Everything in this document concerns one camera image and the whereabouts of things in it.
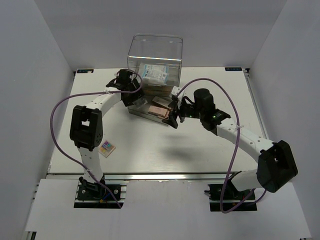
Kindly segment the blue label sticker left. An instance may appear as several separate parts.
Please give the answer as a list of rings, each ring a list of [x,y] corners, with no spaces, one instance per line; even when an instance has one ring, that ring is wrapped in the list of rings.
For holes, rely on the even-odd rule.
[[[94,72],[94,69],[78,69],[77,74],[91,74]]]

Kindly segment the brown four-pan eyeshadow palette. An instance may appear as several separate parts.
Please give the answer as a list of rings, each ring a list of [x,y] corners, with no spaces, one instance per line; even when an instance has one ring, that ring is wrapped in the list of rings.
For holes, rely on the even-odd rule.
[[[171,111],[168,110],[164,116],[158,116],[158,117],[162,120],[167,120],[170,117],[170,113]]]

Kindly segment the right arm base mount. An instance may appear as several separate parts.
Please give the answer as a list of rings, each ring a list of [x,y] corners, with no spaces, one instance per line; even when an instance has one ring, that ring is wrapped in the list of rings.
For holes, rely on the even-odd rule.
[[[209,198],[209,207],[211,212],[220,212],[220,197],[222,191],[222,184],[209,184],[207,189],[204,190],[204,194]],[[236,206],[240,201],[242,201],[248,194],[250,190],[245,191],[235,191],[229,186],[226,187],[223,195],[223,209],[229,210]],[[257,211],[257,204],[255,203],[256,197],[252,193],[249,198],[242,203],[238,208],[235,209],[236,212],[255,212]]]

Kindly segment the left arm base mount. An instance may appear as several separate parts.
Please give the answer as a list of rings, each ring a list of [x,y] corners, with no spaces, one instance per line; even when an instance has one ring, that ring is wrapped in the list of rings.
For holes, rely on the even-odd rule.
[[[122,207],[127,193],[126,184],[107,184],[119,205]],[[78,182],[73,207],[75,209],[120,209],[110,192],[103,188],[94,191]]]

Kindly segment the clear smoky makeup organizer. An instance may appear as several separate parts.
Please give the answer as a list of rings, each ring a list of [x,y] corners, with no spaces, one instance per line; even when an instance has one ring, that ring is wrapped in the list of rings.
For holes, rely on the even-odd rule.
[[[127,67],[142,77],[144,97],[128,107],[130,114],[162,123],[151,106],[167,109],[174,88],[180,86],[183,38],[176,35],[137,33],[127,56]]]

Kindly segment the beige clear makeup compact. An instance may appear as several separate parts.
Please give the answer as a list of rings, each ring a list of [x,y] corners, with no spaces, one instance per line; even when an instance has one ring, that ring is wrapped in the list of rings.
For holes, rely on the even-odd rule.
[[[166,108],[166,109],[169,109],[169,105],[170,103],[172,102],[171,100],[167,100],[167,99],[164,99],[164,98],[161,98],[161,97],[158,97],[158,96],[155,96],[153,99],[152,99],[152,102],[157,104],[157,105],[160,105],[161,107],[163,108]]]

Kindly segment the colourful eyeshadow palette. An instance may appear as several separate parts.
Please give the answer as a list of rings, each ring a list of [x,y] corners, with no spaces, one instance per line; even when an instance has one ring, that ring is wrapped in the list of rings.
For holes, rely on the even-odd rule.
[[[107,158],[114,150],[116,147],[110,143],[109,141],[105,140],[102,145],[99,147],[99,153]]]

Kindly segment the blue label sticker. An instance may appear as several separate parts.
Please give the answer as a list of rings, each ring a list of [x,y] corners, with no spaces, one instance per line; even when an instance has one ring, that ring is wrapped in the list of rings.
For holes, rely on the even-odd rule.
[[[94,72],[94,69],[78,69],[77,74],[91,74]]]
[[[241,67],[225,67],[224,68],[226,72],[242,72]]]

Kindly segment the white cotton pad pack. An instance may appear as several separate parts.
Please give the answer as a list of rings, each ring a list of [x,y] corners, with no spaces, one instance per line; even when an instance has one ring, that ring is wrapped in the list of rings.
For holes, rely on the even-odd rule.
[[[155,72],[157,73],[157,81],[154,82],[156,84],[166,84],[169,76],[169,67],[165,65],[156,65],[156,70]]]

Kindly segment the pink slim makeup palette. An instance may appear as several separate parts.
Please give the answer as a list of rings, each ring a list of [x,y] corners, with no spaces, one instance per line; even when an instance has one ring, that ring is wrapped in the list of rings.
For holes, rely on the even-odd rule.
[[[167,114],[167,109],[162,108],[162,107],[157,107],[157,106],[153,106],[151,105],[148,109],[148,113],[156,115],[156,116],[160,116],[160,117],[165,117]]]

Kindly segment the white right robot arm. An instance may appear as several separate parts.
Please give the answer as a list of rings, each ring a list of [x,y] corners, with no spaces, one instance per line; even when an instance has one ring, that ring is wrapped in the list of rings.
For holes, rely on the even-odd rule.
[[[206,88],[197,89],[193,97],[194,100],[190,100],[181,88],[173,87],[169,104],[172,110],[163,122],[176,129],[177,119],[181,123],[185,118],[198,119],[207,131],[237,145],[257,163],[256,169],[231,176],[225,187],[229,198],[236,200],[244,191],[257,188],[275,193],[298,174],[287,142],[274,142],[240,127],[229,114],[216,108],[214,97]]]

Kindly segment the blue label sticker right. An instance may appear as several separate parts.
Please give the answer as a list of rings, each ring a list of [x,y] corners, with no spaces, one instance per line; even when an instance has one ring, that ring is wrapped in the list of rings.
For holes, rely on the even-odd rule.
[[[226,72],[242,72],[241,67],[225,67],[224,68]]]

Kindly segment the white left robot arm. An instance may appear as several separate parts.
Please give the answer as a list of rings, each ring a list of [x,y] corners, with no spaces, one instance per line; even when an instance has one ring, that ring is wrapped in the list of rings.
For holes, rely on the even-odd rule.
[[[99,200],[105,196],[104,173],[101,168],[99,146],[104,138],[103,117],[116,104],[132,106],[144,96],[141,76],[129,69],[120,69],[103,93],[86,105],[76,105],[72,111],[70,139],[84,165],[80,181],[88,193]]]

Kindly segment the grey nine-pan eyeshadow palette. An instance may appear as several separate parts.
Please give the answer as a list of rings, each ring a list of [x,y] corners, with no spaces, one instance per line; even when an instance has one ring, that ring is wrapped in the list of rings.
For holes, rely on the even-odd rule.
[[[137,99],[136,101],[133,102],[134,106],[138,109],[146,105],[147,103],[148,101],[144,97]]]

